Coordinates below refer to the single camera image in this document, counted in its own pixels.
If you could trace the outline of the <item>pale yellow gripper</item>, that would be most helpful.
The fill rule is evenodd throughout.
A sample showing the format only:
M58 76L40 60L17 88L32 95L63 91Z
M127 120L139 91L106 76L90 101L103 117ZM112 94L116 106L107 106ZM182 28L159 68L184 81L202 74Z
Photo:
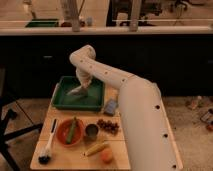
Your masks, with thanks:
M81 70L81 69L76 69L76 76L81 84L81 86L85 89L89 87L89 85L92 82L93 76L90 75L89 73Z

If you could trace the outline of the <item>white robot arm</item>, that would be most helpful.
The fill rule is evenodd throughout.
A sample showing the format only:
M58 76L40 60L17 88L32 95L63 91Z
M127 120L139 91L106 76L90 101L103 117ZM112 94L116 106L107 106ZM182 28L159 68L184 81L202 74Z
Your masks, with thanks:
M180 171L174 137L158 86L135 74L95 60L90 45L72 52L81 85L87 88L95 78L118 90L118 106L132 171Z

